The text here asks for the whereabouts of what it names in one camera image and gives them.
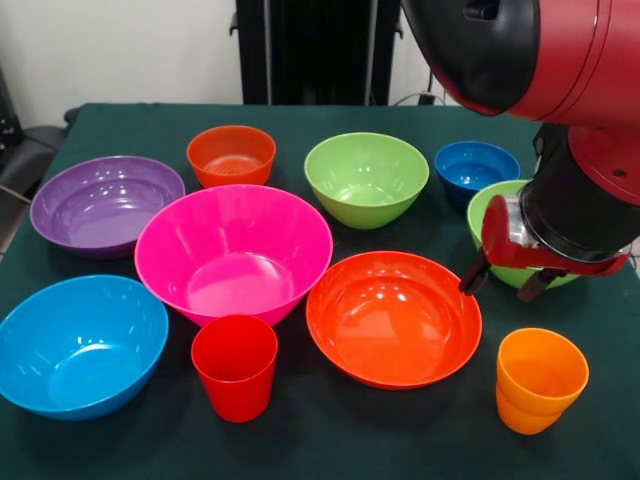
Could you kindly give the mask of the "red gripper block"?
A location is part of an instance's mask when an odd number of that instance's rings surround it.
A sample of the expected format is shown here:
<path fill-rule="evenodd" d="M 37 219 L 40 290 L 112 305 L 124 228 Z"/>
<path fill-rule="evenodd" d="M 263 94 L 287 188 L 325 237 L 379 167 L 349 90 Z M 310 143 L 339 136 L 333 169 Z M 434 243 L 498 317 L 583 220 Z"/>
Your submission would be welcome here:
<path fill-rule="evenodd" d="M 469 270 L 461 277 L 458 290 L 475 295 L 485 284 L 491 264 L 510 268 L 532 267 L 518 289 L 521 301 L 533 301 L 567 274 L 610 275 L 628 261 L 628 248 L 599 262 L 576 260 L 554 251 L 527 228 L 518 196 L 496 195 L 487 206 L 482 226 L 482 248 L 476 252 Z"/>

